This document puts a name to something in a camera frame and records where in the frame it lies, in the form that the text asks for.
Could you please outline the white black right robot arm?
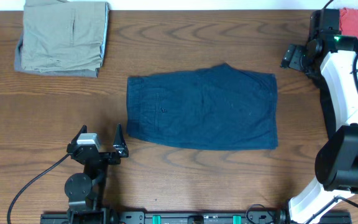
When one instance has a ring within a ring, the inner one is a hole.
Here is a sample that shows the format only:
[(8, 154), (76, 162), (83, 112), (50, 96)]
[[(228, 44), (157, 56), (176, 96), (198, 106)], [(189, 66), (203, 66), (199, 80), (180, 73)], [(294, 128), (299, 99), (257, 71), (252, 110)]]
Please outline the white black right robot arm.
[(328, 141), (314, 162), (314, 179), (275, 215), (275, 223), (345, 223), (330, 214), (358, 195), (358, 39), (334, 27), (291, 45), (282, 67), (304, 72), (325, 95)]

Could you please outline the navy blue shorts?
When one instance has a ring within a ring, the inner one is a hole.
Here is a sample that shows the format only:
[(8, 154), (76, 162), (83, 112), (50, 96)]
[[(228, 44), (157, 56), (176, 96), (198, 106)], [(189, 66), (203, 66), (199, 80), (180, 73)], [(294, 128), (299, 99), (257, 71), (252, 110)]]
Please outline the navy blue shorts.
[(130, 77), (127, 133), (187, 149), (275, 149), (277, 98), (275, 75), (226, 63)]

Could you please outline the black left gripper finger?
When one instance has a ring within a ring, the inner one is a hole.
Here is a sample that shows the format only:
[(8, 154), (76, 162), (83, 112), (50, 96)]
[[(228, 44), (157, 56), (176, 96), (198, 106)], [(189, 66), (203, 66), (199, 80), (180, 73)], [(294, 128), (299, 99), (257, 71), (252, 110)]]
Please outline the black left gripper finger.
[(114, 137), (113, 147), (117, 152), (127, 152), (127, 144), (124, 139), (121, 124), (116, 127), (116, 134)]
[(83, 133), (87, 133), (87, 126), (86, 125), (82, 125), (81, 129), (76, 134), (76, 136), (71, 140), (70, 144), (77, 144), (77, 140), (78, 140), (79, 136), (81, 134), (83, 134)]

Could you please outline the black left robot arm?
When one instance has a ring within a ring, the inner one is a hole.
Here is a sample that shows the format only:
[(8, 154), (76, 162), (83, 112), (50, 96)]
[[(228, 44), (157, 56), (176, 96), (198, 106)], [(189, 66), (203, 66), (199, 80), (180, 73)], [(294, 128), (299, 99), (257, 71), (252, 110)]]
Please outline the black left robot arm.
[(101, 152), (100, 147), (98, 135), (87, 132), (85, 125), (67, 146), (67, 153), (71, 159), (84, 166), (83, 172), (73, 174), (65, 182), (69, 224), (119, 223), (117, 213), (103, 206), (103, 193), (108, 167), (119, 165), (123, 157), (129, 156), (120, 124), (116, 127), (113, 150)]

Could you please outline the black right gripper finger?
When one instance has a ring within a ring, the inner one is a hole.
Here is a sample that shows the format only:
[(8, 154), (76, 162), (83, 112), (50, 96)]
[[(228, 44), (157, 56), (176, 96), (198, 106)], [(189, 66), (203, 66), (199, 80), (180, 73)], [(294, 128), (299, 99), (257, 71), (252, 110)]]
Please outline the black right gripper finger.
[(290, 57), (284, 57), (280, 64), (281, 68), (292, 68), (296, 69), (296, 65), (294, 64), (294, 60)]
[(296, 45), (290, 44), (288, 46), (287, 51), (285, 52), (285, 55), (284, 55), (283, 59), (286, 60), (286, 61), (291, 61), (291, 59), (292, 59), (292, 57), (293, 57), (293, 55), (295, 53), (295, 50), (296, 50)]

